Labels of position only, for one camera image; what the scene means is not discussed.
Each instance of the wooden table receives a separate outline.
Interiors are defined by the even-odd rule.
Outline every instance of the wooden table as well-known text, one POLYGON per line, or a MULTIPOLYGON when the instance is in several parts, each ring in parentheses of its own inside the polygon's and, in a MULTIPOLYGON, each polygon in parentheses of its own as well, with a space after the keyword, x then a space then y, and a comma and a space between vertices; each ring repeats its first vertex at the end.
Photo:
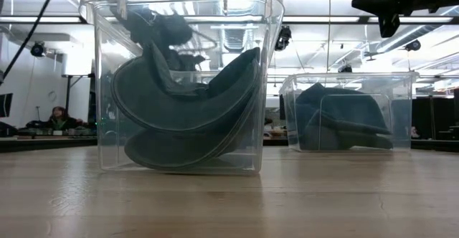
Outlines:
POLYGON ((0 154, 1 237, 459 237, 459 155, 266 148, 259 176, 102 172, 95 148, 0 154))

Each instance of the black cable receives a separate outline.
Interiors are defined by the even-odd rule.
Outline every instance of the black cable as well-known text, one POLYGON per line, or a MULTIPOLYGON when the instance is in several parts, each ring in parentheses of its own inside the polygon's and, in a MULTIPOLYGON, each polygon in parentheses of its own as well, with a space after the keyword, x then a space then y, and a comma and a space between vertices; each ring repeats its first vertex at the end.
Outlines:
POLYGON ((5 81, 5 79, 6 79, 6 76, 8 75, 8 73, 10 72, 10 70, 12 69, 14 63, 16 63, 17 59, 19 58, 19 55, 21 55, 22 50, 24 50, 24 48, 26 47, 27 43, 28 43, 29 40, 32 38, 32 35, 34 34, 35 29, 38 27, 38 23, 40 23, 40 19, 42 19, 43 14, 44 14, 44 11, 45 11, 46 8, 48 7, 48 4, 49 4, 50 1, 51 1, 51 0, 46 0, 46 1, 44 1, 43 6, 42 6, 42 9, 40 10, 40 13, 38 13, 37 20, 35 21, 34 25, 32 26, 32 29, 30 29, 30 32, 29 32, 29 34, 27 35, 26 39, 24 40, 24 42, 22 42, 21 47, 17 50, 17 52, 16 52, 16 54, 14 55, 13 59, 12 59, 11 62, 9 63, 8 67, 6 68, 5 73, 3 74, 3 79, 4 79, 4 81, 5 81))

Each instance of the woman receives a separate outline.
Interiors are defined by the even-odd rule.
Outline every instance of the woman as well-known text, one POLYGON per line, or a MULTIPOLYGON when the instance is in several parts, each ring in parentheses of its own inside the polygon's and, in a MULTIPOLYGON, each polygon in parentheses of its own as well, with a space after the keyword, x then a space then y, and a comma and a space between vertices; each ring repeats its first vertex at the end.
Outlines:
POLYGON ((52 109, 52 114, 47 121, 47 127, 53 130, 68 130, 76 128, 82 124, 81 120, 71 118, 65 109, 60 106, 56 106, 52 109))
POLYGON ((265 139, 270 139, 273 137, 270 133, 270 131, 273 130, 273 127, 271 126, 272 123, 273 123, 273 120, 269 118, 265 118, 265 129, 263 133, 263 137, 265 137, 265 139))

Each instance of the wire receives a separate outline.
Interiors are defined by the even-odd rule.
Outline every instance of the wire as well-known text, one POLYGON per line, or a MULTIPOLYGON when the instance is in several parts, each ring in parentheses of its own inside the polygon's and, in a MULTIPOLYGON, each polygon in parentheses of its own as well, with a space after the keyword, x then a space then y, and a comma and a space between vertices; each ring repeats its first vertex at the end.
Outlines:
POLYGON ((290 40, 292 41, 293 49, 295 49, 296 57, 298 58, 298 61, 300 62, 301 68, 303 69, 303 71, 304 71, 305 73, 307 73, 307 72, 306 72, 306 69, 304 68, 303 62, 301 61, 300 55, 299 55, 299 53, 298 53, 298 50, 296 49, 296 45, 295 45, 295 42, 293 41, 293 38, 290 38, 290 40))
POLYGON ((32 65, 32 72, 30 73, 30 78, 29 78, 29 89, 27 90, 27 96, 26 96, 26 105, 22 109, 22 120, 27 119, 26 118, 26 111, 27 108, 29 107, 29 96, 30 96, 30 89, 32 88, 32 82, 34 81, 34 71, 35 71, 35 63, 37 62, 36 57, 34 57, 34 63, 32 65))
POLYGON ((35 32, 35 29, 38 27, 38 23, 40 23, 40 20, 42 19, 43 17, 43 14, 44 14, 44 11, 46 10, 46 8, 48 7, 48 4, 51 0, 46 0, 44 1, 43 3, 43 6, 42 6, 42 9, 40 10, 40 13, 38 13, 38 17, 37 17, 37 20, 35 21, 34 25, 32 26, 32 28, 30 29, 30 32, 29 34, 27 35, 26 39, 22 42, 21 44, 21 47, 17 50, 16 54, 14 55, 13 59, 11 60, 11 62, 9 63, 8 67, 6 68, 5 70, 5 73, 4 73, 4 81, 6 79, 6 76, 8 75, 8 73, 11 71, 13 65, 16 63, 16 61, 19 59, 19 55, 21 55, 22 51, 24 50, 24 48, 27 46, 27 43, 30 41, 30 39, 32 38, 32 35, 34 34, 35 32))
POLYGON ((330 31, 331 31, 331 0, 328 0, 328 42, 327 42, 327 72, 330 71, 330 31))

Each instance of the dark gray fabric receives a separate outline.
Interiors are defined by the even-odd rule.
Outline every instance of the dark gray fabric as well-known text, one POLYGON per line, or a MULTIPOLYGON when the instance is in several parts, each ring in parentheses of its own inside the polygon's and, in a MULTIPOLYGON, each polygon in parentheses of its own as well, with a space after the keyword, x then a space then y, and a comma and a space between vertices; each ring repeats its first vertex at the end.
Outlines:
POLYGON ((390 149, 382 112, 371 95, 315 84, 296 99, 302 150, 347 150, 353 146, 390 149))
POLYGON ((195 90, 153 81, 158 60, 148 64, 140 57, 120 67, 113 76, 114 101, 145 128, 126 142, 128 157, 149 168, 177 170, 234 151, 254 129, 259 56, 259 48, 244 52, 195 90))

